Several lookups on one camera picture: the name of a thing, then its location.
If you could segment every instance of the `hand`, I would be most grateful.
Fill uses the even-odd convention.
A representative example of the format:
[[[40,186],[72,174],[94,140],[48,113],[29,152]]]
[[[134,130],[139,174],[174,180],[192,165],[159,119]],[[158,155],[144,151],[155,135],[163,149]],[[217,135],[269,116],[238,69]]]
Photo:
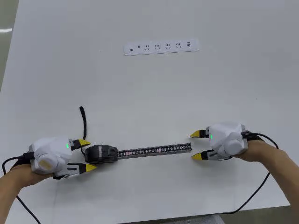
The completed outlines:
[[[275,147],[261,140],[252,140],[248,142],[248,150],[241,155],[234,155],[247,162],[261,162],[265,156],[270,156],[276,150]]]
[[[53,174],[40,175],[32,172],[31,166],[19,165],[13,167],[7,175],[11,176],[17,183],[19,188],[24,188],[29,185],[34,185],[40,181],[52,177]]]

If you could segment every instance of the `table surface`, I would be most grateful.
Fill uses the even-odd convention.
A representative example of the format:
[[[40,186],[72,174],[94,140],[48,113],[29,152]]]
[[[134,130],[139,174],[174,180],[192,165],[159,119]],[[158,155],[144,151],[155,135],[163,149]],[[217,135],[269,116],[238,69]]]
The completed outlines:
[[[21,0],[0,94],[0,158],[35,140],[119,149],[192,142],[187,154],[118,161],[20,196],[43,224],[124,223],[231,211],[267,171],[238,159],[195,162],[189,134],[237,121],[296,162],[299,4],[292,0]],[[124,56],[142,40],[198,38],[199,52]],[[83,160],[80,152],[74,161]],[[287,205],[272,177],[244,209]],[[15,202],[7,223],[32,223]]]

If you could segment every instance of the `tape measure markings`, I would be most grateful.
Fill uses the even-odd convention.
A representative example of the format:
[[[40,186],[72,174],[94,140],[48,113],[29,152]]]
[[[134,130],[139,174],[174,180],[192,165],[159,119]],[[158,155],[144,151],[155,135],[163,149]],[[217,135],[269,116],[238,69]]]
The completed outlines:
[[[188,153],[191,150],[192,150],[191,143],[185,143],[185,144],[176,144],[176,145],[169,145],[169,146],[128,149],[128,150],[119,151],[117,155],[119,159],[129,159],[129,158],[146,157],[146,156],[154,156],[154,155]]]

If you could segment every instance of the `floor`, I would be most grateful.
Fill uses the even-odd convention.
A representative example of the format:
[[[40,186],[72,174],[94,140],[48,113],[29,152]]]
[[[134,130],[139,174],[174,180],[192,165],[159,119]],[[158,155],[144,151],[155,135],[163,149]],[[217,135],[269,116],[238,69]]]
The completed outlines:
[[[12,28],[14,26],[17,7],[18,0],[0,0],[0,90],[9,51],[10,40],[13,34]],[[221,217],[226,224],[295,223],[292,221],[292,213],[289,206],[241,211],[233,215],[221,215]],[[197,220],[199,220],[199,217],[182,217],[175,219],[138,222],[138,224],[187,224],[196,223]]]

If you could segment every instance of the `white power strip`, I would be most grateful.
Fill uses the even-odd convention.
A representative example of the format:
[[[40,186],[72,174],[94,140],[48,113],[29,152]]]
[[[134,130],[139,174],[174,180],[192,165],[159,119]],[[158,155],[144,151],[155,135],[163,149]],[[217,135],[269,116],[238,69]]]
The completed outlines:
[[[186,39],[132,42],[126,44],[123,49],[126,56],[190,52],[199,51],[199,41],[198,39]]]

